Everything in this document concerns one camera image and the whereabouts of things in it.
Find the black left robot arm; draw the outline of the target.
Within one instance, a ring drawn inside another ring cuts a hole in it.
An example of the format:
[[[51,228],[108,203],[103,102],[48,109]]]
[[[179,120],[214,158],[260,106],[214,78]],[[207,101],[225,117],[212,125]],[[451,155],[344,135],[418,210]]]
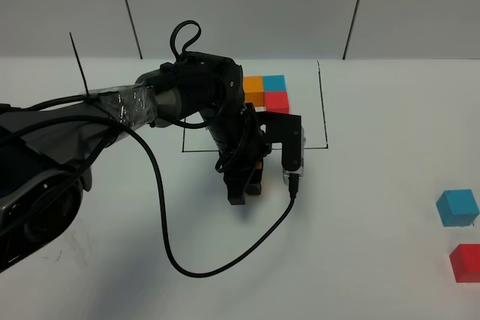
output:
[[[233,205],[260,191],[266,141],[231,58],[185,50],[133,85],[39,103],[1,106],[1,269],[61,235],[92,188],[100,153],[143,126],[198,128],[216,142],[216,170]]]

